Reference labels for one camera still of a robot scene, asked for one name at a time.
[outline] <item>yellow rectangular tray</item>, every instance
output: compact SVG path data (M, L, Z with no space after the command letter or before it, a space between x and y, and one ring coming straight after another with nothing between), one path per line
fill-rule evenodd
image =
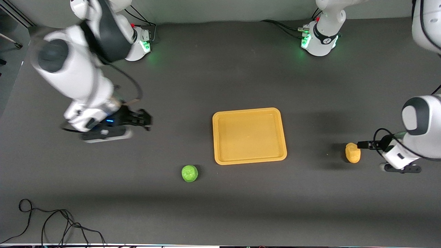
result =
M217 112L213 138L214 159L220 165L280 161L287 155L276 108Z

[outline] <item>black bracket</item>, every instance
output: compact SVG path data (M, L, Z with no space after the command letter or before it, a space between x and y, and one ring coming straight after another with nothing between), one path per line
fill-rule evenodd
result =
M418 165L406 165L403 169L395 169L392 167L392 165L390 164L386 164L385 167L385 172L398 172L401 174L406 174L406 173L420 173L421 172L421 167Z

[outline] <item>metal frame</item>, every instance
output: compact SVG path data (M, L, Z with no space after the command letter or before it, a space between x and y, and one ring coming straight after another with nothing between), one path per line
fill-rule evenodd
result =
M22 24L26 28L36 26L36 24L26 17L16 6L9 0L0 0L0 8L10 15L16 22Z

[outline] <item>yellow tray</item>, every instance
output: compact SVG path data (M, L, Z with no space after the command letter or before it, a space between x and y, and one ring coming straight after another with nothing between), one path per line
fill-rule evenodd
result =
M287 155L276 108L217 112L213 137L214 159L220 165L280 161Z

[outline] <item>floor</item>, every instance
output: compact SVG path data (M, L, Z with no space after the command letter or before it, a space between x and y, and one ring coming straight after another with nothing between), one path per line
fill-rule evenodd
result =
M153 116L152 131L133 127L131 139L85 144L60 130L70 99L25 58L0 120L1 239L23 230L17 204L29 198L69 209L109 243L441 247L439 164L386 173L373 151L354 165L338 150L380 127L402 130L406 100L440 84L440 59L413 42L410 19L348 20L322 58L271 23L157 31L151 54L115 63L144 90L132 108ZM102 70L120 94L135 95L126 78ZM264 107L281 112L287 158L218 165L213 114ZM193 183L180 173L188 164L200 169ZM39 242L47 216L36 212L14 242ZM48 241L58 242L65 225L51 219ZM69 241L84 242L79 232Z
M0 9L0 33L21 43L23 48L17 49L14 43L0 38L0 59L6 65L0 65L0 116L6 107L15 79L22 66L23 59L29 46L30 36L26 27L16 23Z

